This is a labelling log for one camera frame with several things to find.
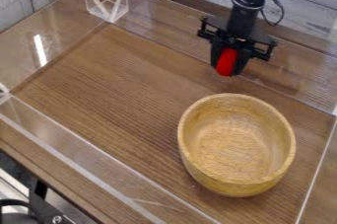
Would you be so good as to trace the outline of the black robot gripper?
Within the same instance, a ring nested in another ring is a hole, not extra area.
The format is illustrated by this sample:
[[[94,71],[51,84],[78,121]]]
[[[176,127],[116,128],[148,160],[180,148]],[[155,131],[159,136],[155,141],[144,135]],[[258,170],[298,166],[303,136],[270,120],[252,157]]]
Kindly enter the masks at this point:
[[[232,75],[240,75],[251,58],[271,60],[278,41],[256,28],[267,0],[232,0],[230,18],[206,15],[198,35],[211,43],[211,65],[218,66],[223,50],[235,48]]]

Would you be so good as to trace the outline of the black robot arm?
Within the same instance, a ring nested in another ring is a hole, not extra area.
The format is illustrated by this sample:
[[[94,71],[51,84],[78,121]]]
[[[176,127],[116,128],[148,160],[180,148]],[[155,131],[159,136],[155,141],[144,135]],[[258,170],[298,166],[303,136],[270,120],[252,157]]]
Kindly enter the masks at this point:
[[[280,0],[272,0],[284,11]],[[278,40],[256,26],[259,14],[275,27],[283,20],[272,23],[266,15],[267,0],[232,0],[230,18],[207,15],[202,18],[198,35],[211,43],[211,66],[223,76],[240,75],[250,60],[259,58],[270,61]]]

